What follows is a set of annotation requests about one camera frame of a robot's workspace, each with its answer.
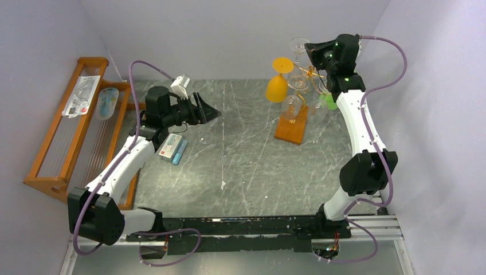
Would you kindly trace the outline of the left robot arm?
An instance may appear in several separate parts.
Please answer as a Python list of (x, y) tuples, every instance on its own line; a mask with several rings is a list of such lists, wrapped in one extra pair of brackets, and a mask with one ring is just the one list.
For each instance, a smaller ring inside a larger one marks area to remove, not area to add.
[(69, 192), (73, 243), (83, 237), (99, 245), (113, 245), (127, 234), (143, 234), (150, 241), (159, 239), (166, 230), (163, 214), (146, 207), (120, 210), (118, 203), (124, 190), (162, 147), (171, 127), (206, 124), (222, 115), (197, 92), (184, 99), (163, 86), (150, 88), (144, 103), (137, 125), (114, 159), (84, 188)]

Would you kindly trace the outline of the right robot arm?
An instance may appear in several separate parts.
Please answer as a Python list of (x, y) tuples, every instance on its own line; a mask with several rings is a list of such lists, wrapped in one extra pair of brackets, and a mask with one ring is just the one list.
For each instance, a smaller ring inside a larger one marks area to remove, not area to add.
[(340, 34), (328, 42), (304, 45), (312, 66), (327, 74), (327, 90), (344, 118), (352, 148), (352, 158), (339, 173), (340, 187), (322, 205), (324, 216), (315, 222), (317, 234), (324, 238), (336, 232), (336, 221), (345, 220), (357, 203), (374, 204), (368, 196), (391, 186), (398, 163), (397, 153), (386, 148), (371, 117), (367, 98), (372, 91), (355, 70), (363, 40), (376, 37)]

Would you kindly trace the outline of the clear wine glass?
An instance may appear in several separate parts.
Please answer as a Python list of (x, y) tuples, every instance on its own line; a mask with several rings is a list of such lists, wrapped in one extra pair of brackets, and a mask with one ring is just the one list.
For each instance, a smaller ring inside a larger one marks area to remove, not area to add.
[(202, 135), (198, 137), (198, 141), (201, 144), (208, 145), (213, 142), (213, 137), (211, 135)]
[(327, 89), (326, 82), (322, 78), (313, 78), (312, 84), (318, 96), (308, 104), (307, 122), (319, 124), (327, 117), (329, 107), (326, 102), (326, 97), (330, 95), (330, 92)]
[(295, 123), (297, 115), (306, 106), (305, 98), (300, 92), (309, 87), (309, 81), (305, 76), (291, 76), (287, 79), (288, 86), (293, 93), (287, 96), (281, 105), (281, 117), (290, 123)]

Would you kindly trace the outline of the green plastic wine glass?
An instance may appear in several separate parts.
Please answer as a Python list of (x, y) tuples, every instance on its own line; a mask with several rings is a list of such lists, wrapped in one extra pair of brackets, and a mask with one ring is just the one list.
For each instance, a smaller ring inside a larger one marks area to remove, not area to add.
[(320, 99), (323, 100), (329, 110), (336, 110), (338, 109), (337, 103), (334, 102), (332, 94), (322, 94), (320, 95)]

